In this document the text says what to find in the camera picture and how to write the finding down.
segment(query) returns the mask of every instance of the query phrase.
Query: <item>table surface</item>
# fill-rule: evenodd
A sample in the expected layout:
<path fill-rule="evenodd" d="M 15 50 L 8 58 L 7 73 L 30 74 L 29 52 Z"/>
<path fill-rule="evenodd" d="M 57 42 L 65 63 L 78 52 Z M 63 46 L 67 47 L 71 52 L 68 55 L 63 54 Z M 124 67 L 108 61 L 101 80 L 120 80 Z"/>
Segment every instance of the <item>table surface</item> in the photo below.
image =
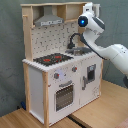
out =
<path fill-rule="evenodd" d="M 128 89 L 102 80 L 101 96 L 71 114 L 87 128 L 115 128 L 128 118 Z"/>
<path fill-rule="evenodd" d="M 44 128 L 37 119 L 23 109 L 0 117 L 0 128 Z M 69 118 L 64 118 L 50 128 L 81 128 Z"/>

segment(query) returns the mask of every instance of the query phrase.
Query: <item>cabinet handle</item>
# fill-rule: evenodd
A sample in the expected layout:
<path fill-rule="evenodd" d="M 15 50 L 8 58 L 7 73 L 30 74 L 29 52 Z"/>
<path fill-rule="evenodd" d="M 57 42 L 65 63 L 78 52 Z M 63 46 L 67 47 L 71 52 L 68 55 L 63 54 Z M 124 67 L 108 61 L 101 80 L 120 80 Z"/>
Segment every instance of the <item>cabinet handle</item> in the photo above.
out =
<path fill-rule="evenodd" d="M 72 83 L 72 80 L 68 81 L 66 84 L 61 84 L 59 87 L 66 87 Z"/>
<path fill-rule="evenodd" d="M 86 88 L 86 82 L 87 82 L 87 79 L 85 78 L 85 76 L 83 76 L 83 80 L 84 80 L 84 87 L 82 87 L 82 90 L 85 90 L 85 88 Z"/>

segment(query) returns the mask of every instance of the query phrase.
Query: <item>wooden toy kitchen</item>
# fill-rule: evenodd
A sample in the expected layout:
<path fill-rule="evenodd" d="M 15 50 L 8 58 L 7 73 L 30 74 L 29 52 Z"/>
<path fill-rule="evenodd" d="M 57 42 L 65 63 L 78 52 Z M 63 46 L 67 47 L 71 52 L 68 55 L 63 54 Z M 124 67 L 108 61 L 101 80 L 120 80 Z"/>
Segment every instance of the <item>wooden toy kitchen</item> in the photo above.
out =
<path fill-rule="evenodd" d="M 86 2 L 22 4 L 26 110 L 49 127 L 101 95 L 102 59 L 75 36 Z"/>

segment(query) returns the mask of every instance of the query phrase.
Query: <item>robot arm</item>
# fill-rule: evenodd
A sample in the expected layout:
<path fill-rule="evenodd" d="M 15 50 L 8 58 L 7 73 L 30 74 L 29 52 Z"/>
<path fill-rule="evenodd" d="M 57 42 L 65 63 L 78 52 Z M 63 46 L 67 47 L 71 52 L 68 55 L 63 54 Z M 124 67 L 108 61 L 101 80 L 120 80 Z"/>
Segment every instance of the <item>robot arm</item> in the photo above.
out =
<path fill-rule="evenodd" d="M 92 7 L 92 3 L 86 4 L 83 7 L 83 14 L 79 16 L 79 26 L 86 29 L 80 35 L 80 40 L 99 57 L 110 60 L 118 70 L 125 74 L 124 83 L 126 85 L 128 84 L 128 49 L 121 44 L 110 45 L 107 48 L 95 44 L 95 40 L 104 32 L 105 25 L 95 16 Z"/>

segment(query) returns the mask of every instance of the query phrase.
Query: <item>wall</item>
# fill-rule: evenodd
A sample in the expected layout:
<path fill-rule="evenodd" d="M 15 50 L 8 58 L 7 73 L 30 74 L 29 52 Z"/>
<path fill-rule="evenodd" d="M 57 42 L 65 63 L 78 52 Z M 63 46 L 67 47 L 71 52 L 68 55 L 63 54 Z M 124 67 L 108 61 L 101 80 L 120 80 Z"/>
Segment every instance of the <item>wall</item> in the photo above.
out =
<path fill-rule="evenodd" d="M 65 0 L 1 0 L 0 1 L 0 116 L 16 110 L 25 101 L 22 59 L 25 58 L 20 4 L 66 2 Z M 123 44 L 128 47 L 128 1 L 92 0 L 102 6 L 101 19 L 106 30 L 96 41 L 107 47 Z M 104 61 L 103 79 L 124 86 L 123 74 L 109 61 Z"/>

